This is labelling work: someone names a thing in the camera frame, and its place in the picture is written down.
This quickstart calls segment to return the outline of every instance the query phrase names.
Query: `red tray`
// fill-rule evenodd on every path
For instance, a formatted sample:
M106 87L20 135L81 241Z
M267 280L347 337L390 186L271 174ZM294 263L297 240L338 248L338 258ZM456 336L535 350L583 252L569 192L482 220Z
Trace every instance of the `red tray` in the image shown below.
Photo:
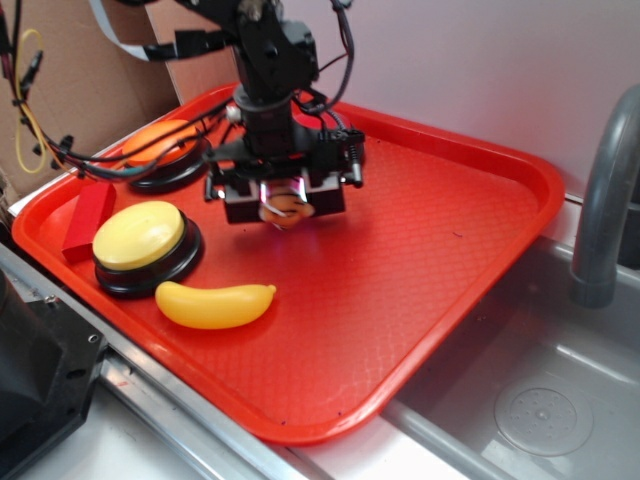
M165 118L193 118L232 87ZM340 112L367 135L365 187L347 212L281 232L227 225L203 182L161 195L203 232L183 282L278 287L267 313L225 331L181 327L153 299L114 300L93 264L68 263L62 240L82 181L67 178L16 219L16 242L118 329L258 437L311 444L376 415L533 242L564 198L530 155L362 108ZM119 147L111 154L119 153ZM118 185L115 211L146 201Z

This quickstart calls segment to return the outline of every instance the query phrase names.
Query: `drain cover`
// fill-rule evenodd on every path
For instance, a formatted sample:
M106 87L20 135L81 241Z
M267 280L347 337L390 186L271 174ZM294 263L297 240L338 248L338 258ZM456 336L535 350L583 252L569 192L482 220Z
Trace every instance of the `drain cover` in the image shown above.
M495 405L500 432L516 447L546 457L580 448L593 428L586 398L555 377L520 380L505 388Z

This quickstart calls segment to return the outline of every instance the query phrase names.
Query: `sink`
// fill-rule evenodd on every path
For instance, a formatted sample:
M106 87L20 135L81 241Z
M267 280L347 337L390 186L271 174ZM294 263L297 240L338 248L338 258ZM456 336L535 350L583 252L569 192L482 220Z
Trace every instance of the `sink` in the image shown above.
M571 257L538 239L383 415L470 478L638 478L640 275L586 309Z

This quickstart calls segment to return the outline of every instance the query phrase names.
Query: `black cable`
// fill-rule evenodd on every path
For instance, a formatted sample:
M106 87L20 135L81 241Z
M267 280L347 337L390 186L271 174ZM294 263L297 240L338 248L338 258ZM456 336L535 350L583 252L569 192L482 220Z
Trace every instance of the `black cable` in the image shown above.
M225 143L227 143L227 139L229 138L229 135L231 134L231 131L235 128L235 126L236 125L234 123L230 123L229 125L227 125L227 128L224 130L224 133L220 138L220 145L224 145Z
M343 53L342 55L338 55L336 58L334 58L333 60L331 60L330 62L326 63L320 70L318 70L318 73L322 73L323 71L325 71L327 68L329 68L331 65L333 65L336 62L339 62L340 60L342 60L343 58L345 58L347 56L346 53Z
M197 117L193 118L192 120L189 120L187 123L185 123L184 125L180 125L179 127L176 127L172 130L170 130L169 132L166 132L162 135L160 135L159 137L154 138L153 140L151 140L150 142L145 143L144 145L136 148L135 150L132 150L131 152L127 153L127 154L123 154L123 155L114 155L113 157L95 157L95 156L88 156L88 155L82 155L73 151L69 151L67 153L67 157L72 157L76 160L80 160L80 161L84 161L84 162L96 162L96 163L113 163L113 162L119 162L119 161L123 161L123 160L127 160L129 158L131 158L133 155L136 155L140 152L142 152L143 150L146 150L147 148L155 145L156 143L164 140L165 138L168 138L172 135L175 135L176 133L181 132L182 130L187 129L188 127L200 122L201 120L207 118L207 117L213 117L218 115L230 102L231 102L232 98L229 97L226 100L224 100L223 102L215 105L214 107L212 107L211 109L207 110L206 112L198 115ZM46 137L47 141L49 142L49 145L51 145L55 150L60 150L60 145L58 145L56 142L54 142L53 140L51 140L49 137Z
M0 55L9 55L12 52L11 40L9 40L9 28L7 27L7 18L0 3ZM6 77L6 69L3 68L3 74Z
M338 128L340 130L346 130L347 129L347 126L342 121L342 118L340 118L340 115L338 115L336 112L334 112L333 110L327 110L327 115L329 115L331 118L333 118L333 121L336 122L336 125L338 126Z
M340 101L340 99L344 95L344 92L347 89L349 79L351 78L351 72L353 70L355 47L353 42L353 35L351 34L351 27L349 26L349 21L345 13L346 6L342 4L340 0L330 0L330 1L331 1L331 4L333 5L333 10L336 12L336 16L338 18L340 37L342 39L342 44L345 47L345 51L347 55L347 65L345 67L345 71L342 76L342 82L340 83L338 92L329 101L329 103L316 104L311 107L301 106L301 110L308 115L319 115L331 109L334 105L336 105Z
M128 181L128 182L135 181L145 177L146 175L151 173L153 170L155 170L156 167L158 166L158 163L160 163L160 161L164 158L164 156L167 155L169 152L171 152L177 146L180 146L180 144L184 144L192 140L196 140L196 141L201 140L202 137L203 135L199 133L197 135L190 135L188 137L181 138L180 140L176 141L173 145L170 145L169 147L165 148L162 152L160 152L160 154L156 155L156 157L153 160L146 163L142 167L129 167L125 170L113 170L110 168L103 168L97 165L92 165L91 163L86 163L84 164L84 168L88 172L92 173L93 175L103 180L110 180L110 181L121 180L121 181Z
M18 56L18 42L20 40L20 24L22 23L22 0L16 0L15 11L13 12L13 32L11 37L11 55L13 58L13 71L18 71L18 66L16 65L16 57Z

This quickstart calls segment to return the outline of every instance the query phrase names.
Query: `cardboard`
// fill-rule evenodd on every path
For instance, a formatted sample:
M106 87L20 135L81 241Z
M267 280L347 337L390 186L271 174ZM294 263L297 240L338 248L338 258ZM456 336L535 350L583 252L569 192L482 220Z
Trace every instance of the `cardboard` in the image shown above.
M4 2L13 23L13 2ZM144 9L105 0L118 35L129 43L154 43ZM132 58L104 38L88 2L23 2L22 31L37 29L44 40L44 60L29 104L43 130L53 139L75 138L73 149L91 155L178 106L164 63ZM35 51L25 44L24 62ZM8 83L0 82L0 195L13 203L58 176L48 166L25 173L15 150L16 110ZM39 158L31 153L35 139L23 130L22 152L30 168Z
M175 2L156 2L147 11L158 41L173 42L176 30L216 30L216 24ZM181 103L227 83L236 82L238 74L230 48L179 62L168 63L169 72Z

